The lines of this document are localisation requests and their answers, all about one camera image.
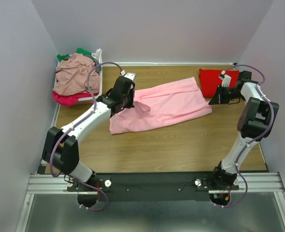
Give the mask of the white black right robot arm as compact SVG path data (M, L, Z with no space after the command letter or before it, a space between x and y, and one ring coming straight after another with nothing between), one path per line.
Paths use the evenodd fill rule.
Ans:
M263 138L269 136L279 110L279 104L271 102L261 91L258 82L252 80L252 73L242 71L234 87L221 84L217 87L209 105L230 104L240 99L245 108L237 124L238 135L228 155L213 170L210 184L215 189L231 187L243 161Z

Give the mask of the light pink t shirt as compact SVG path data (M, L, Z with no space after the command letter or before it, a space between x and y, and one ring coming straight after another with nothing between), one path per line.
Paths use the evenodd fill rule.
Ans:
M148 131L212 113L195 78L136 90L134 107L110 118L111 134Z

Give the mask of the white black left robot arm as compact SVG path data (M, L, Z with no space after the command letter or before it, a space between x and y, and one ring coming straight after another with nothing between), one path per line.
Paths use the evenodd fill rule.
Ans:
M78 185L89 191L95 184L95 172L84 165L79 158L79 145L97 126L125 108L133 108L136 74L127 73L116 79L107 93L99 96L96 102L73 122L61 129L51 127L45 139L42 160L50 168L78 180Z

